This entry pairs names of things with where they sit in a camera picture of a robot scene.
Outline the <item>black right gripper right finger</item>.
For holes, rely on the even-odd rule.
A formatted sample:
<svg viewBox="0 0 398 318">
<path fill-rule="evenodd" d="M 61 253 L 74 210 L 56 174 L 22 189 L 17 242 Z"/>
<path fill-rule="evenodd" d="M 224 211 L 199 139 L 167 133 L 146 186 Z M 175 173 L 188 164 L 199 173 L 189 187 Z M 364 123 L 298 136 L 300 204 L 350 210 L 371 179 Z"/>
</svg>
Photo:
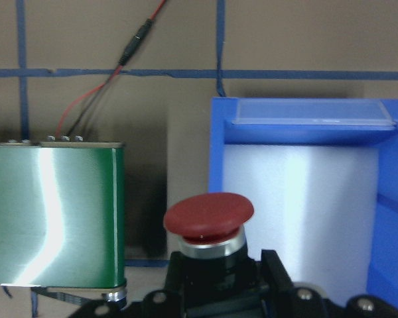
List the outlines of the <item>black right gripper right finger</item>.
<svg viewBox="0 0 398 318">
<path fill-rule="evenodd" d="M 262 250 L 260 263 L 268 285 L 261 300 L 264 317 L 398 317 L 396 307 L 373 295 L 359 294 L 340 306 L 314 288 L 294 285 L 274 250 Z"/>
</svg>

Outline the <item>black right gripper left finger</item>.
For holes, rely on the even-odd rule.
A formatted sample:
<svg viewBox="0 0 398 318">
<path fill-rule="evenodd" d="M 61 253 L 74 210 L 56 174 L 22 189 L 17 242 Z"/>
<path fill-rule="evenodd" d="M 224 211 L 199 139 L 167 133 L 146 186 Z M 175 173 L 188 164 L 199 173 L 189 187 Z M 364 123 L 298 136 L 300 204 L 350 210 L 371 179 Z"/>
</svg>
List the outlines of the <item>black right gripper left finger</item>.
<svg viewBox="0 0 398 318">
<path fill-rule="evenodd" d="M 116 302 L 93 300 L 69 317 L 184 317 L 179 293 L 161 289 L 149 292 L 142 301 L 134 301 L 125 309 Z"/>
</svg>

